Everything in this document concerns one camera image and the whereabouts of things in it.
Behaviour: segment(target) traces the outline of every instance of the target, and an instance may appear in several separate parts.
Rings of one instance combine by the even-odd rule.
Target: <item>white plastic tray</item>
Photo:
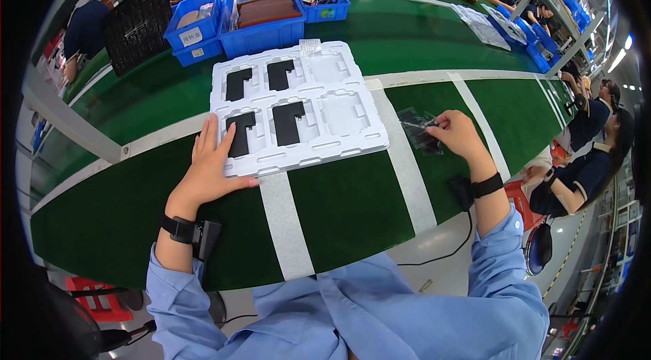
[[[294,61],[294,71],[287,74],[289,88],[270,90],[266,65],[288,59]],[[244,81],[244,97],[227,101],[226,76],[247,68],[253,69],[253,77]],[[302,101],[305,109],[305,116],[296,119],[300,142],[278,146],[272,108],[296,101]],[[389,147],[361,71],[341,41],[323,42],[321,52],[307,57],[300,56],[297,45],[216,63],[210,111],[219,120],[218,142],[226,135],[227,118],[255,112],[256,125],[247,130],[249,153],[229,157],[226,176],[264,176]]]

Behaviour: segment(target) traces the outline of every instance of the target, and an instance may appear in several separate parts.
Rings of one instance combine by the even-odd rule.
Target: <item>ceiling light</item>
[[[622,61],[622,59],[624,58],[624,56],[626,56],[626,51],[622,49],[622,50],[619,52],[619,54],[617,55],[617,57],[614,59],[614,62],[613,62],[613,65],[611,65],[611,68],[608,69],[608,73],[610,73],[611,71],[613,71],[613,70],[617,67],[617,65],[619,64],[619,62]]]
[[[628,38],[626,38],[626,43],[624,44],[624,49],[628,50],[633,46],[633,35],[628,34]]]

